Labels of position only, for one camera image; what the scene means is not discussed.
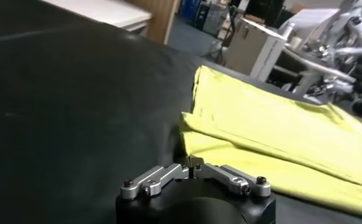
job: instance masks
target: black table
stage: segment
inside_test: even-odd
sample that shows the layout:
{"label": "black table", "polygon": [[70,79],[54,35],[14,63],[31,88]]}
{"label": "black table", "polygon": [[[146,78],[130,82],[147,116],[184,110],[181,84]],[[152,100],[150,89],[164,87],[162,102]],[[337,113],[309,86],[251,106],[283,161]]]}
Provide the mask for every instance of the black table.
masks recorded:
{"label": "black table", "polygon": [[[181,111],[190,110],[200,65],[301,100],[41,2],[5,3],[0,1],[0,223],[114,223],[123,180],[184,153],[177,148],[177,124]],[[362,220],[279,195],[277,222]]]}

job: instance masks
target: yellow cloth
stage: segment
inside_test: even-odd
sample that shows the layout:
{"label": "yellow cloth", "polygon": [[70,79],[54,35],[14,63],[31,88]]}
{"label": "yellow cloth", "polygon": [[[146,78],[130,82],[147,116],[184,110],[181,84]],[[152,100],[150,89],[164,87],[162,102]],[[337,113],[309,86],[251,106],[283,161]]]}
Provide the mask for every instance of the yellow cloth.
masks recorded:
{"label": "yellow cloth", "polygon": [[207,67],[184,113],[188,154],[263,175],[279,192],[362,215],[362,123],[333,105],[285,99]]}

